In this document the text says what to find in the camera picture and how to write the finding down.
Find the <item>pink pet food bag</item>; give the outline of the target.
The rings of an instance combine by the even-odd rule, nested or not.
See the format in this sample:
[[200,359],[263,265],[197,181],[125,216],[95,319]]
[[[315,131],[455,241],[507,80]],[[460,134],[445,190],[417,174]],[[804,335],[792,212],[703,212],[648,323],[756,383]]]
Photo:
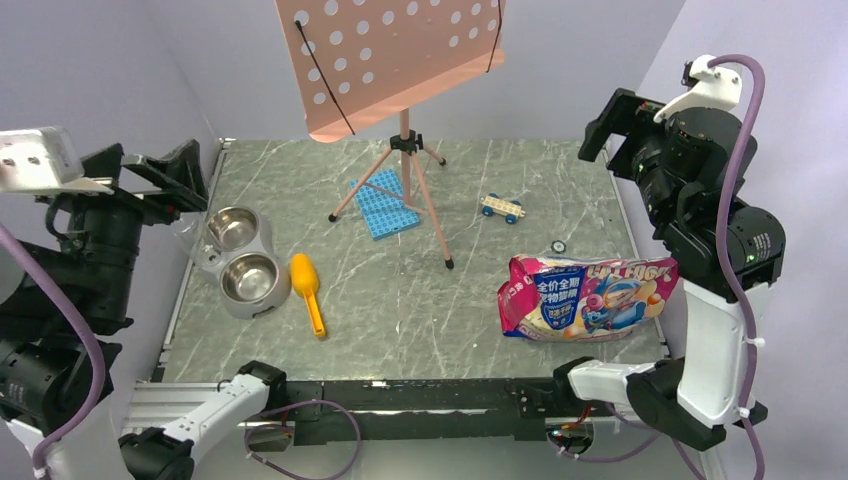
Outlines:
[[497,292],[506,337],[538,342],[623,338],[664,310],[678,263],[655,259],[572,259],[518,255]]

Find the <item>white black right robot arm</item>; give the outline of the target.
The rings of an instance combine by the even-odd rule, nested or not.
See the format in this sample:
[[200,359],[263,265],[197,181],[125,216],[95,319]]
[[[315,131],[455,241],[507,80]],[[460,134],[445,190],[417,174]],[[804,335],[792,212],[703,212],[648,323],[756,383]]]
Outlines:
[[558,367],[551,398],[564,415],[603,403],[630,408],[648,426],[698,450],[728,425],[763,421],[751,387],[756,322],[778,280],[786,245],[776,216],[738,192],[757,144],[732,113],[661,104],[619,88],[585,129],[578,156],[623,141],[608,170],[633,182],[653,236],[678,266],[686,295],[685,354],[644,364],[582,357]]

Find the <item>yellow plastic scoop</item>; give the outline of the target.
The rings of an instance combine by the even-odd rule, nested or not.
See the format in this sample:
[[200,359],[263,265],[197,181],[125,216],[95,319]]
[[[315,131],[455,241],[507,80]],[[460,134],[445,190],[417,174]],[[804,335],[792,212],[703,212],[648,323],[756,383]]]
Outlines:
[[324,338],[327,330],[317,302],[320,280],[312,260],[304,253],[295,254],[290,262],[292,288],[306,304],[313,334]]

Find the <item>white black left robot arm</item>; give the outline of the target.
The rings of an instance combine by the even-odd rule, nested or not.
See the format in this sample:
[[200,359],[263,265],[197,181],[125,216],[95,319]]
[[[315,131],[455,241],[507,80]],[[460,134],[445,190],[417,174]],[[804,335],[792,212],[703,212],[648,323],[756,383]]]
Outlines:
[[38,479],[188,479],[235,425],[279,417],[286,375],[250,361],[164,426],[116,436],[107,402],[144,227],[208,206],[200,146],[162,158],[113,144],[77,157],[54,128],[1,135],[1,189],[46,205],[49,249],[1,234],[1,419],[23,433]]

